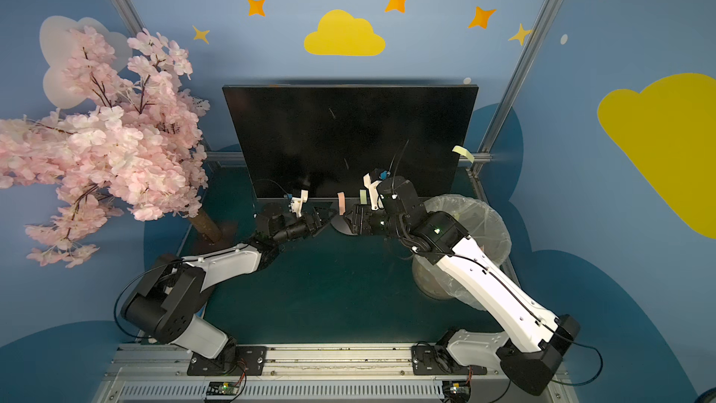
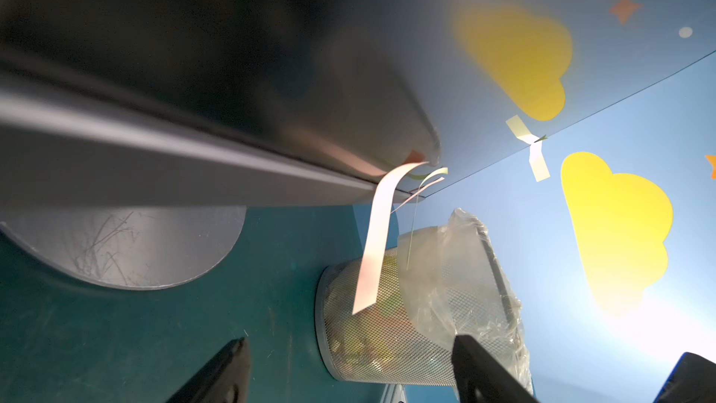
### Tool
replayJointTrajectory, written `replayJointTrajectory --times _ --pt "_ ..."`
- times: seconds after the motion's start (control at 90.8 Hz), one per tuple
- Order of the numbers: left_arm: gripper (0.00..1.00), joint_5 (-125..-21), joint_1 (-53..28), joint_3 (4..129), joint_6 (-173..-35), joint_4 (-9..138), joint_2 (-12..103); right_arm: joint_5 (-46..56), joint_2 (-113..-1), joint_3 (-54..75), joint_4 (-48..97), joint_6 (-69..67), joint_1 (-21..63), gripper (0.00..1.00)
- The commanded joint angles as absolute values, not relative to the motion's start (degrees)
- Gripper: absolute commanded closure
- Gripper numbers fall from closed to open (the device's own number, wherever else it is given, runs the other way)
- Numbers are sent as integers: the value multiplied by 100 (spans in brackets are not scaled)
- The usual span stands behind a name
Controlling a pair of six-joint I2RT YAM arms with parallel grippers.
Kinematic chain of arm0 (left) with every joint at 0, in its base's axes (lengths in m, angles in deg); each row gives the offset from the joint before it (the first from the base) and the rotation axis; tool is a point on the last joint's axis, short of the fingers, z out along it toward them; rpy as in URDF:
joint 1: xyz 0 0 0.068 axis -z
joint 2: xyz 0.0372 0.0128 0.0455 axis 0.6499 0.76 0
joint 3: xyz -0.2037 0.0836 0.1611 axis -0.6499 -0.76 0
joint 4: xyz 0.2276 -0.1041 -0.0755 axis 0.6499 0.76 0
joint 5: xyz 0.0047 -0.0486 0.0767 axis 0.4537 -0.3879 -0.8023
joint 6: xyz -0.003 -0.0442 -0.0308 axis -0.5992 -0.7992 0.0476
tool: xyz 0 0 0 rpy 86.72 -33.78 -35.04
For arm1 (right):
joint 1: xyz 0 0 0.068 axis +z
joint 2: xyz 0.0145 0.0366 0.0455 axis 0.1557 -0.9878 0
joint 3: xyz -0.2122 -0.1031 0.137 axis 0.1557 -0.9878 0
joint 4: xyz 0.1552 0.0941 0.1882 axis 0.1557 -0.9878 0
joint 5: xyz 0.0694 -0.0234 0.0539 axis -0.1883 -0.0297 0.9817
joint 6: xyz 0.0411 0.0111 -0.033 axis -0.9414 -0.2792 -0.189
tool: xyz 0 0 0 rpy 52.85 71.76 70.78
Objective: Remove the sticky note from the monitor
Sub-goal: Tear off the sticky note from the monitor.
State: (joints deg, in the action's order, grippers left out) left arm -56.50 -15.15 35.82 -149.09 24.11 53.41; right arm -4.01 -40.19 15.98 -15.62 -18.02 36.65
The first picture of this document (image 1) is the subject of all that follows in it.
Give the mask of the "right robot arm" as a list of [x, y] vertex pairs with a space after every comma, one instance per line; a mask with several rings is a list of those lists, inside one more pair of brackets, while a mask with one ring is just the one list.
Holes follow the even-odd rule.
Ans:
[[524, 392], [542, 394], [574, 345], [580, 324], [526, 294], [458, 219], [427, 210], [408, 179], [371, 173], [363, 181], [360, 203], [343, 215], [351, 233], [399, 240], [460, 285], [502, 328], [499, 333], [459, 329], [449, 334], [449, 357], [463, 367], [499, 369]]

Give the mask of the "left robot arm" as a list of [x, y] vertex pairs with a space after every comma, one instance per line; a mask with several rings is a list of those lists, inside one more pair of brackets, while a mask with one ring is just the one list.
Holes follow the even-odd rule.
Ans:
[[255, 232], [236, 246], [198, 256], [159, 257], [119, 315], [160, 343], [219, 358], [229, 350], [229, 335], [198, 315], [216, 285], [267, 268], [283, 244], [319, 233], [334, 216], [335, 209], [315, 207], [294, 218], [270, 203], [255, 216]]

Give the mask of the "pink sticky note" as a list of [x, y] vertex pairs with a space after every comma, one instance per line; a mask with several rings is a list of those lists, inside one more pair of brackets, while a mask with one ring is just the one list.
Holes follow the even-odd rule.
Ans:
[[339, 215], [343, 216], [346, 213], [346, 199], [343, 192], [337, 194], [337, 204], [339, 205]]

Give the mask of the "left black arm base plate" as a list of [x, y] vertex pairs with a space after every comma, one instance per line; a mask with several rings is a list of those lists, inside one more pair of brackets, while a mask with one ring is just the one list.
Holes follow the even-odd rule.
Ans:
[[268, 348], [266, 346], [229, 345], [217, 358], [194, 353], [190, 359], [188, 376], [260, 376]]

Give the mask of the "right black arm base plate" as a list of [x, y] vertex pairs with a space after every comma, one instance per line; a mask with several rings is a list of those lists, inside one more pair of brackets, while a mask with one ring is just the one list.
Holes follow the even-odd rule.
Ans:
[[410, 354], [413, 373], [418, 376], [488, 374], [488, 369], [482, 366], [461, 366], [440, 345], [422, 341], [410, 347]]

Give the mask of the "green sticky note monitor edge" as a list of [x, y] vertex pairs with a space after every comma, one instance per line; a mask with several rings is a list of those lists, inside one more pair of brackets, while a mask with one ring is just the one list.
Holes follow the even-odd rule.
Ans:
[[454, 146], [452, 152], [459, 154], [462, 158], [465, 158], [468, 162], [473, 164], [475, 162], [475, 156], [472, 152], [462, 146]]

